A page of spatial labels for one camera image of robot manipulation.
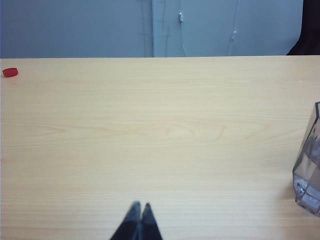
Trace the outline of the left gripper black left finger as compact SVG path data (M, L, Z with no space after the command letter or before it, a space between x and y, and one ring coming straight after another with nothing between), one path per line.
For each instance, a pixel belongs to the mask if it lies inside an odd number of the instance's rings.
M116 229L111 240L141 240L141 204L134 201L129 207L119 227Z

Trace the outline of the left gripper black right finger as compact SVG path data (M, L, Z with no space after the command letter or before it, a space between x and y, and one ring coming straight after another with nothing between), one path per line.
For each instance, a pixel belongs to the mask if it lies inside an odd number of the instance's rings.
M141 218L143 240L163 240L150 203L146 203Z

